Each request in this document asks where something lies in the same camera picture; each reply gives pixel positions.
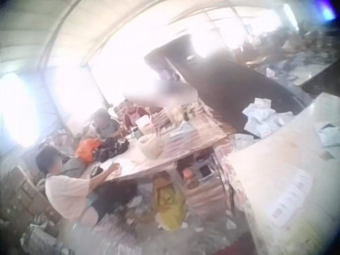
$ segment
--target plastic bag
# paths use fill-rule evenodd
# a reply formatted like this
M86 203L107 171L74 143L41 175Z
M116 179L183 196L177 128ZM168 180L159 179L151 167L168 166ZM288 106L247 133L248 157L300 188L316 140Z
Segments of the plastic bag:
M100 145L101 141L98 138L84 140L80 142L78 149L75 151L75 155L81 158L85 164L90 164L94 160L92 151Z

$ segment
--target curved ceiling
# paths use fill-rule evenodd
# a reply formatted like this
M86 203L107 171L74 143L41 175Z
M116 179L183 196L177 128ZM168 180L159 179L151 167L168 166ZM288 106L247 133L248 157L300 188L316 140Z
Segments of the curved ceiling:
M86 63L135 18L155 28L207 7L272 5L269 0L12 0L1 15L0 76ZM157 23L150 20L158 17Z

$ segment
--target paper stack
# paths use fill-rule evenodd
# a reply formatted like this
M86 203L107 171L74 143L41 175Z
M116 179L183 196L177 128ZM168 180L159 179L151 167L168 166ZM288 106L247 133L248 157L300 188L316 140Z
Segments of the paper stack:
M248 117L244 129L261 138L277 131L294 117L292 112L277 113L271 109L271 100L261 98L255 98L242 113Z

